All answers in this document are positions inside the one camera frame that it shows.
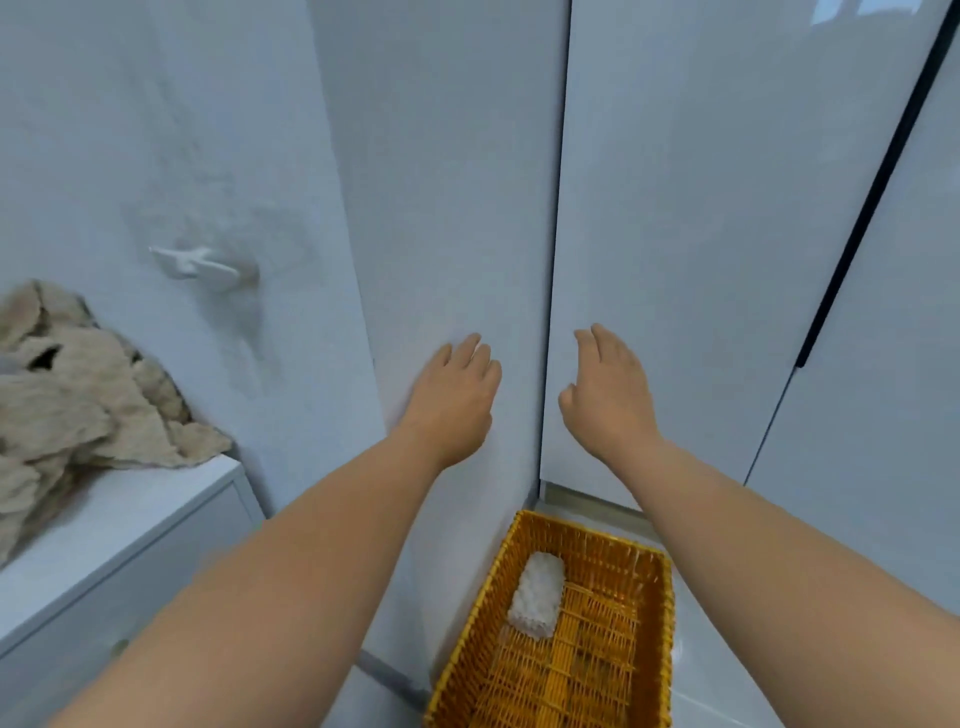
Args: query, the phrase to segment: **skin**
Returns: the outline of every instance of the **skin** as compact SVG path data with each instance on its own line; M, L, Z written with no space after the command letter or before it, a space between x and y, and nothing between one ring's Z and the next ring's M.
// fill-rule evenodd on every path
M784 725L956 724L960 622L666 441L633 352L599 325L576 337L566 426L634 495ZM389 437L203 573L53 725L319 724L430 485L490 429L501 373L479 338L440 349Z
M442 347L390 436L202 573L52 725L319 725L427 491L490 430L501 369L479 341Z
M657 428L646 374L599 325L560 395L787 728L960 723L960 621Z

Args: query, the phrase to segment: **white shelf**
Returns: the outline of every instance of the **white shelf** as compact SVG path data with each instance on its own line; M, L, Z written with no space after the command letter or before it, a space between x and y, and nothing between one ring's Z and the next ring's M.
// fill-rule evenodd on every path
M0 570L0 655L241 472L219 455L196 468L97 476Z

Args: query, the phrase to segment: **white sponge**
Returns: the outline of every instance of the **white sponge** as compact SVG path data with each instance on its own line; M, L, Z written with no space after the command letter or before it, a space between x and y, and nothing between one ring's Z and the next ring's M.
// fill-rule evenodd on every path
M514 592L507 621L535 640L553 637L564 595L564 562L549 553L537 551L527 560Z

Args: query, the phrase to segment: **wicker basket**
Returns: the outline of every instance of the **wicker basket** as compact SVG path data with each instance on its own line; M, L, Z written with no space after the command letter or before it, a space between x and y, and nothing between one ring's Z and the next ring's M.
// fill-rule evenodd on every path
M564 559L557 630L539 642L506 624L535 551ZM674 625L661 552L521 511L507 532L424 717L431 728L670 725Z

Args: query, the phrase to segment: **wardrobe door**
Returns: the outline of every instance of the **wardrobe door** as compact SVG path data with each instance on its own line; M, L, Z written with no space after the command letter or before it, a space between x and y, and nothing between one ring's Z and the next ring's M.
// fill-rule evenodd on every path
M572 331L744 478L947 0L575 0L540 476L636 507L564 429Z
M960 612L960 48L747 485Z

